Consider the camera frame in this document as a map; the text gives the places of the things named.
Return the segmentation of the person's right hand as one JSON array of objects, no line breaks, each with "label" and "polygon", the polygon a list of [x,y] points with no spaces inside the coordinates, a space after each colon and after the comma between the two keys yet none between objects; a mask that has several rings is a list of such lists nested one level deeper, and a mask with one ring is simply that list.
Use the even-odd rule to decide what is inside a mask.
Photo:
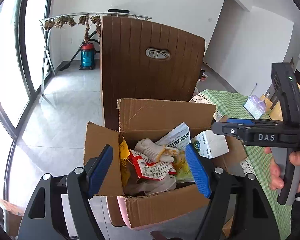
[{"label": "person's right hand", "polygon": [[[289,159],[294,166],[300,166],[300,151],[292,152]],[[280,178],[280,173],[279,166],[275,163],[274,158],[272,158],[270,161],[270,188],[272,190],[282,189],[284,186],[284,182]]]}]

